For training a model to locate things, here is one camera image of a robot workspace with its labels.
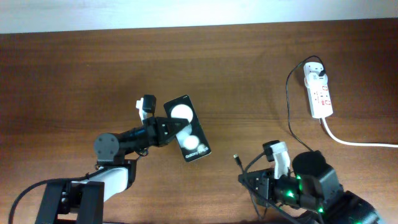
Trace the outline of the black Galaxy flip phone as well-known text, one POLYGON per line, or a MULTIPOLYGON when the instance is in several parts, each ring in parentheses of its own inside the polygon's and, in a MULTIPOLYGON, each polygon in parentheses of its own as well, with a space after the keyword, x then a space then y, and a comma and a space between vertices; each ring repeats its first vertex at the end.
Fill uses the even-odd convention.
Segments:
POLYGON ((182 118, 188 121, 188 125, 176 135, 186 162, 192 162, 211 154, 211 147, 188 95, 164 103, 164 109, 169 118, 182 118))

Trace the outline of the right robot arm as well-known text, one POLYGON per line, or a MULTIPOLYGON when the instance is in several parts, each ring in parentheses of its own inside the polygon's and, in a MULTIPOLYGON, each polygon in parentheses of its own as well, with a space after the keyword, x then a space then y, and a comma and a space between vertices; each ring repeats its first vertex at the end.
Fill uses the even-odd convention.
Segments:
POLYGON ((383 223, 378 211, 363 198, 344 190, 336 171, 320 151, 290 159, 286 152, 262 152, 273 168, 242 169, 238 182, 254 203, 279 212, 287 223, 383 223))

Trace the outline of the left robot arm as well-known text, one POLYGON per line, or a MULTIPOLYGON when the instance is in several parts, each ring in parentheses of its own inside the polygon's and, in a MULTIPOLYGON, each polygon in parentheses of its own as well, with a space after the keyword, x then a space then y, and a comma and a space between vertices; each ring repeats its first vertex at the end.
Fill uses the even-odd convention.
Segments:
POLYGON ((104 203, 127 190, 136 178, 137 160, 151 147, 166 146, 189 121, 184 118, 150 117, 141 127, 123 133, 103 133, 94 142, 97 171, 83 177, 47 182, 36 223, 66 223, 60 214, 76 213, 74 223, 102 223, 104 203))

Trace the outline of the white power strip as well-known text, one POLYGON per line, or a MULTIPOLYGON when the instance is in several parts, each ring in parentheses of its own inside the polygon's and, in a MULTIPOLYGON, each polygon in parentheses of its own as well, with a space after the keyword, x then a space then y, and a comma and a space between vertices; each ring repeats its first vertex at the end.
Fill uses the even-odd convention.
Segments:
MULTIPOLYGON (((303 67, 304 77, 310 72, 321 70, 325 71, 324 66, 321 63, 307 62, 303 67)), ((333 114, 328 84, 317 86, 315 88, 307 88, 307 93, 310 103, 310 111, 313 118, 321 119, 333 114)))

